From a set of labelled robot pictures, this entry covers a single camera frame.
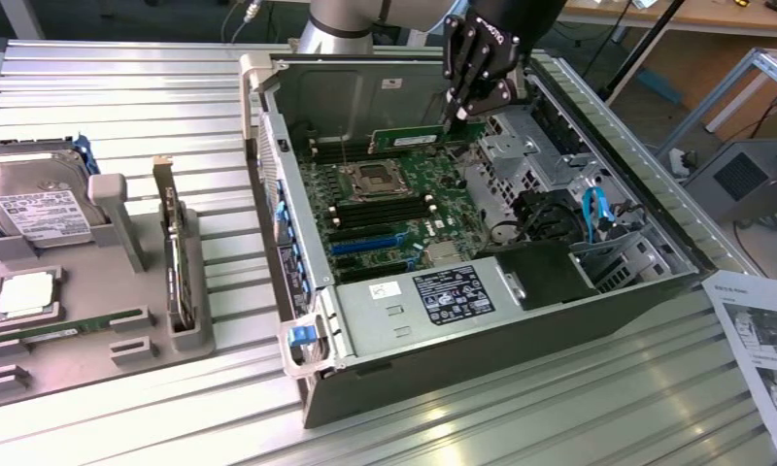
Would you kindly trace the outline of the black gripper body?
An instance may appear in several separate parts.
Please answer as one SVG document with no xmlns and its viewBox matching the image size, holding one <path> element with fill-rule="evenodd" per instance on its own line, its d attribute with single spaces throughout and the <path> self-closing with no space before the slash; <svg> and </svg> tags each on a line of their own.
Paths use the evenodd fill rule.
<svg viewBox="0 0 777 466">
<path fill-rule="evenodd" d="M 480 73 L 510 73 L 520 61 L 530 59 L 566 4 L 566 0 L 470 2 L 467 25 L 476 31 Z"/>
</svg>

